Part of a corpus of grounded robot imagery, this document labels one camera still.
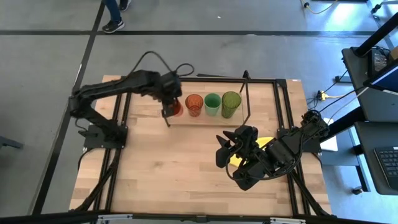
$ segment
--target jeans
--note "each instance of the jeans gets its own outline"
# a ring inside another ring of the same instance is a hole
[[[127,4],[128,0],[120,0],[121,4]],[[119,6],[116,0],[102,0],[105,6],[108,8],[109,13],[111,14],[111,20],[113,22],[119,22],[122,17],[120,16]]]

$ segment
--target wooden table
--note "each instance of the wooden table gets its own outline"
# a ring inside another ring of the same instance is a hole
[[[103,82],[120,76],[105,75]],[[241,83],[183,82],[183,89],[229,91]],[[275,136],[278,119],[272,85],[249,83],[251,117],[259,136]],[[287,80],[294,123],[300,125],[307,110],[300,80]],[[279,90],[284,122],[287,116],[282,90]],[[98,100],[95,109],[112,117],[116,97]],[[112,212],[207,214],[207,215],[292,215],[287,178],[260,181],[248,191],[230,180],[224,169],[215,165],[220,148],[216,134],[235,128],[209,126],[171,126],[160,115],[160,103],[148,96],[133,95],[127,125],[129,134],[119,164],[112,201]],[[88,153],[82,160],[70,208],[76,208],[98,182],[104,150]],[[322,169],[309,153],[302,156],[305,183],[318,203],[330,211]],[[104,207],[107,187],[104,188]],[[300,191],[296,186],[298,208],[303,213]]]

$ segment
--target green cup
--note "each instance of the green cup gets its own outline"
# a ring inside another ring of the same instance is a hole
[[[221,97],[216,93],[207,94],[205,97],[205,109],[208,116],[216,116],[221,105]]]
[[[236,109],[242,103],[242,98],[234,91],[229,91],[223,95],[223,105],[221,107],[221,115],[224,118],[230,118],[234,115]]]

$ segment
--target concrete floor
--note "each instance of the concrete floor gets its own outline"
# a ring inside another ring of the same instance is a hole
[[[380,9],[377,23],[369,13],[369,4],[341,2],[316,16],[303,11],[299,0],[133,0],[123,19],[124,30],[374,31],[398,9]],[[327,5],[311,1],[314,11]],[[0,31],[92,30],[99,6],[95,0],[0,0]],[[108,19],[105,10],[100,26]],[[394,44],[398,44],[396,36],[390,36]],[[240,77],[249,70],[252,77],[301,79],[305,95],[310,98],[345,71],[341,50],[358,46],[366,38],[97,35],[83,84],[98,83],[103,75],[126,75],[142,53],[155,50],[172,67],[190,62],[197,73]],[[21,150],[0,150],[0,178],[5,183],[0,185],[1,217],[30,212],[88,39],[89,35],[0,35],[0,135],[25,144]],[[384,41],[379,45],[386,47]],[[141,68],[165,72],[153,57],[145,59]],[[336,85],[328,94],[341,95],[352,89],[351,85]],[[332,115],[348,100],[329,107],[323,116]],[[317,108],[328,103],[320,103]],[[336,118],[357,106],[358,102],[352,103]],[[44,213],[68,210],[82,144],[83,138],[71,123]],[[381,196],[374,188],[361,195],[349,193],[359,185],[354,167],[324,166],[323,171],[332,211],[338,217],[389,223],[398,220],[395,197]]]

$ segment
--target keyboard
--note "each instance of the keyboard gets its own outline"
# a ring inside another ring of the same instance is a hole
[[[389,187],[398,190],[398,147],[379,147],[374,152]]]

